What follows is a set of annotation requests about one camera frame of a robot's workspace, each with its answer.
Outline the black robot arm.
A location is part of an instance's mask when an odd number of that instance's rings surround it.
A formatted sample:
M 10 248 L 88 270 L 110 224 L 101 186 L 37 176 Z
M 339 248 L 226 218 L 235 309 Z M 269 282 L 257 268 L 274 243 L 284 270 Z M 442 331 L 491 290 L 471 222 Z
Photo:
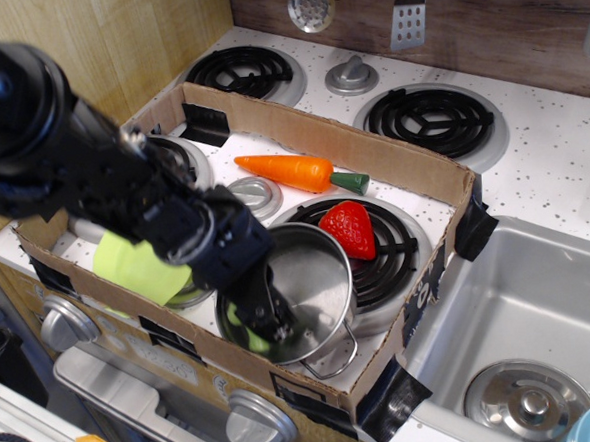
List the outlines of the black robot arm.
M 189 266 L 266 341 L 293 334 L 268 263 L 273 239 L 241 201 L 224 186 L 199 189 L 167 150 L 72 92 L 39 49 L 0 42 L 0 215 L 62 209 Z

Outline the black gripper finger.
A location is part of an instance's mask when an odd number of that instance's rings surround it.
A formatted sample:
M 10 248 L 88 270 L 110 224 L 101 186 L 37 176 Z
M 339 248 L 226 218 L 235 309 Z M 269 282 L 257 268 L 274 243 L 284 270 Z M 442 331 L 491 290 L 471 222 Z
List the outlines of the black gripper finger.
M 276 318 L 265 272 L 243 274 L 226 291 L 236 313 L 248 329 L 267 342 L 276 342 Z
M 274 341 L 285 341 L 294 335 L 298 318 L 290 308 L 289 300 L 276 287 L 274 270 L 271 266 L 266 267 L 264 280 L 268 305 L 272 313 L 270 332 Z

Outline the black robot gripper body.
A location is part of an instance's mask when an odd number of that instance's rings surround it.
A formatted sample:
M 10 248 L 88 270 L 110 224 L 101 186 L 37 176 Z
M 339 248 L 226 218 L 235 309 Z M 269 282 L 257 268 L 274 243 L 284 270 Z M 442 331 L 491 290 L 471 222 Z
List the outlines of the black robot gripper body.
M 265 265 L 268 230 L 225 186 L 204 191 L 165 176 L 128 183 L 128 229 L 171 265 L 188 265 L 198 279 L 224 291 Z

